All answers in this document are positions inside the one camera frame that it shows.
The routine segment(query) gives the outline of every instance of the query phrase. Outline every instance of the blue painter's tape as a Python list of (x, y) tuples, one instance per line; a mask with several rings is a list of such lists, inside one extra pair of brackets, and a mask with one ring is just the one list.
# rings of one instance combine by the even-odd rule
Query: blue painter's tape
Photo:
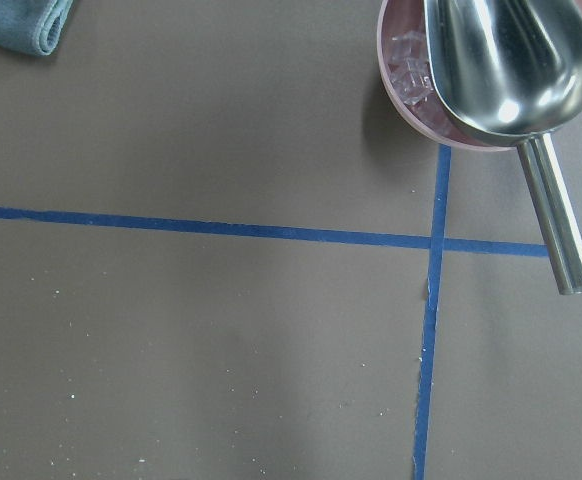
[(311, 242), (373, 245), (382, 247), (427, 249), (430, 246), (430, 240), (428, 237), (395, 235), (389, 233), (348, 232), (342, 230), (203, 222), (196, 220), (176, 220), (78, 212), (41, 212), (4, 207), (0, 207), (0, 219), (33, 220), (45, 223), (163, 230), (171, 232), (206, 233), (210, 235), (231, 235), (239, 237), (306, 240)]
[(438, 301), (442, 280), (442, 258), (445, 248), (444, 230), (451, 173), (451, 149), (441, 146), (438, 157), (438, 173), (431, 226), (431, 248), (429, 252), (429, 297), (424, 311), (422, 327), (422, 363), (420, 366), (420, 386), (415, 421), (415, 441), (413, 464), (415, 480), (424, 480), (427, 441), (429, 436), (429, 411), (431, 407), (431, 387), (433, 385), (433, 360), (435, 356), (435, 329), (438, 317)]
[(519, 257), (548, 257), (547, 247), (530, 243), (489, 242), (447, 238), (444, 249), (453, 252), (516, 255)]

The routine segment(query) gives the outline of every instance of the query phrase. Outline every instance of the stainless steel scoop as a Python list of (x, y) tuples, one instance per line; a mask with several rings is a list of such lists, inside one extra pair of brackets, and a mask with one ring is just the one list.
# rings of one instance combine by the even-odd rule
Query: stainless steel scoop
[(433, 83), (449, 117), (516, 146), (561, 294), (582, 292), (582, 239), (549, 132), (582, 111), (572, 0), (425, 0)]

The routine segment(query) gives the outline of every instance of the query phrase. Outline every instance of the table surface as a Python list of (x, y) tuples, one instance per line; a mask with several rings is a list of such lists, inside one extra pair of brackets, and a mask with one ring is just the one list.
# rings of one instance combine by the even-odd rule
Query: table surface
[[(77, 2), (0, 49), (0, 479), (582, 478), (582, 296), (514, 152), (395, 112), (378, 9)], [(582, 115), (555, 143), (582, 230)]]

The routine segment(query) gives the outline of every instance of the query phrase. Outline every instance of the pink bowl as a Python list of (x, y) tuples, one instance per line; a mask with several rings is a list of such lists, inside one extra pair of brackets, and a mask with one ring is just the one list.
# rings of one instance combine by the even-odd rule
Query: pink bowl
[[(582, 0), (577, 0), (577, 3), (582, 10)], [(417, 30), (422, 16), (422, 0), (383, 0), (382, 7), (380, 8), (377, 30), (378, 61), (380, 63), (382, 83), (384, 83), (384, 88), (389, 94), (393, 105), (413, 128), (438, 143), (465, 150), (478, 150), (483, 152), (507, 150), (501, 147), (486, 146), (466, 136), (455, 127), (449, 133), (443, 135), (439, 131), (436, 131), (435, 128), (431, 129), (422, 123), (398, 98), (389, 81), (391, 71), (387, 59), (390, 40), (396, 35), (403, 35), (411, 30)]]

